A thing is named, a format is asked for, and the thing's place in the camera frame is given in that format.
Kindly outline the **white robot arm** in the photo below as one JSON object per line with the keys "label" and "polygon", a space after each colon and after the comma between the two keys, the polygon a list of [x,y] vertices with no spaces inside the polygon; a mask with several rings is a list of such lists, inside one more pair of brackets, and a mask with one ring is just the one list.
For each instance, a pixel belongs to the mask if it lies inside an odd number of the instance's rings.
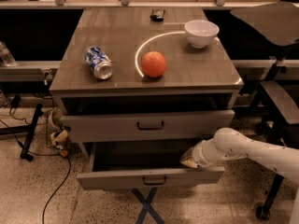
{"label": "white robot arm", "polygon": [[191,168],[208,167],[217,161],[249,158],[274,171],[276,179],[299,184],[299,150],[256,141],[231,129],[220,128],[211,139],[189,148],[180,163]]}

